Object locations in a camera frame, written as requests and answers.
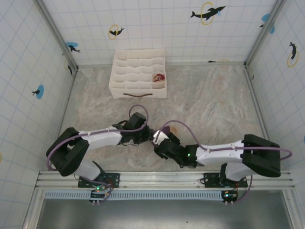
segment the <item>yellow ring sticker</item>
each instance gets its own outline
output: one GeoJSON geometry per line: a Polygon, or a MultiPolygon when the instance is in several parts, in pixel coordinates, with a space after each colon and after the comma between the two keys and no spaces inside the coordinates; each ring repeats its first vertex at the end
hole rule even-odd
{"type": "Polygon", "coordinates": [[[211,6],[213,6],[213,4],[210,3],[209,1],[207,1],[205,4],[202,5],[202,7],[201,7],[201,14],[200,14],[200,18],[201,18],[201,23],[202,23],[202,25],[209,25],[209,24],[211,24],[211,23],[213,22],[213,20],[214,20],[214,16],[212,17],[212,20],[211,20],[209,23],[205,23],[205,22],[202,20],[202,11],[203,11],[203,8],[204,8],[204,6],[205,6],[206,4],[210,4],[211,6]]]}
{"type": "Polygon", "coordinates": [[[109,37],[109,39],[110,39],[110,40],[114,40],[114,39],[118,36],[118,32],[119,32],[119,26],[118,26],[117,24],[112,25],[112,26],[110,27],[109,31],[108,31],[108,37],[109,37]],[[115,37],[114,37],[114,38],[111,38],[111,37],[110,37],[110,31],[111,31],[111,29],[112,29],[114,26],[116,26],[116,34],[115,34],[115,37]]]}
{"type": "Polygon", "coordinates": [[[299,61],[299,57],[300,57],[299,52],[296,51],[296,54],[297,54],[296,62],[294,64],[292,64],[292,65],[289,65],[289,60],[290,60],[290,57],[292,56],[292,52],[289,54],[289,56],[287,58],[287,66],[288,66],[288,68],[294,67],[296,65],[296,63],[299,61]]]}
{"type": "Polygon", "coordinates": [[[65,67],[66,71],[68,70],[68,64],[67,64],[67,60],[65,60],[65,62],[63,63],[63,66],[65,67]]]}

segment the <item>white organizer tray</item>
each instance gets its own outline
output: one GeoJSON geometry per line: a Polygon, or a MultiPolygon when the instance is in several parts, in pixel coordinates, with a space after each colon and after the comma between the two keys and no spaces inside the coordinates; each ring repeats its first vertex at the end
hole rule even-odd
{"type": "Polygon", "coordinates": [[[117,98],[166,98],[165,50],[117,50],[109,81],[112,96],[117,98]],[[154,83],[161,73],[163,82],[154,83]]]}

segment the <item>gray floor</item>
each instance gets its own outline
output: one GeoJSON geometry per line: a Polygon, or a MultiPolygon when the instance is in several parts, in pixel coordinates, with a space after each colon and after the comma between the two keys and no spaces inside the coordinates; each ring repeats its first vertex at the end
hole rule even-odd
{"type": "MultiPolygon", "coordinates": [[[[97,130],[128,118],[134,104],[144,105],[149,126],[160,128],[178,119],[194,131],[202,144],[217,145],[241,140],[244,134],[262,136],[247,82],[240,65],[167,66],[167,99],[113,99],[109,91],[111,67],[80,69],[76,76],[62,131],[97,130]]],[[[182,144],[195,144],[188,131],[173,124],[182,144]]],[[[175,171],[173,160],[159,158],[149,142],[134,146],[107,146],[85,156],[105,170],[175,171]]],[[[219,166],[197,170],[219,170],[219,166]]]]}
{"type": "Polygon", "coordinates": [[[38,229],[289,229],[280,192],[252,191],[234,206],[221,201],[45,200],[38,229]]]}

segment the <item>aluminum rail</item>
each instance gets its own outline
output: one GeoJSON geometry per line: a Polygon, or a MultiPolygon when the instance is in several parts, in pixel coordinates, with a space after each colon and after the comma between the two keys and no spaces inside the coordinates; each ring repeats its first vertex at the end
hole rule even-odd
{"type": "Polygon", "coordinates": [[[283,6],[285,5],[286,0],[277,0],[277,2],[275,3],[271,13],[269,14],[269,18],[266,21],[266,23],[263,26],[263,30],[260,33],[260,35],[258,36],[258,38],[256,39],[254,46],[247,58],[246,61],[246,66],[250,66],[251,63],[253,62],[255,56],[257,55],[259,49],[261,48],[261,46],[263,45],[266,37],[268,36],[270,30],[272,29],[272,27],[274,26],[275,20],[277,18],[277,16],[279,15],[279,13],[281,12],[283,6]]]}
{"type": "Polygon", "coordinates": [[[76,64],[69,48],[67,47],[65,41],[63,40],[63,37],[62,37],[61,33],[58,31],[51,15],[49,14],[49,12],[48,12],[48,10],[47,10],[44,2],[43,2],[43,0],[33,0],[33,2],[36,5],[39,12],[41,13],[41,16],[43,17],[44,21],[48,25],[52,35],[54,36],[55,40],[58,43],[58,45],[60,46],[61,51],[63,52],[64,56],[66,57],[69,66],[71,66],[71,68],[76,70],[77,69],[77,64],[76,64]]]}
{"type": "MultiPolygon", "coordinates": [[[[227,188],[205,188],[199,182],[203,173],[217,171],[175,171],[175,172],[126,172],[120,173],[120,185],[115,190],[227,190],[227,188]]],[[[282,171],[278,178],[253,175],[252,190],[295,189],[290,171],[282,171]]],[[[59,172],[45,171],[38,175],[35,189],[92,190],[77,187],[78,180],[73,175],[62,177],[59,172]]]]}

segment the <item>red object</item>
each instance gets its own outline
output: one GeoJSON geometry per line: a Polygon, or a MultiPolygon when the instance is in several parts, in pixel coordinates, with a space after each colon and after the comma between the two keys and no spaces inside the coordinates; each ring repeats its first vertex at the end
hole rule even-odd
{"type": "Polygon", "coordinates": [[[162,82],[165,80],[165,76],[163,74],[156,74],[154,77],[153,77],[153,82],[157,83],[157,82],[162,82]]]}

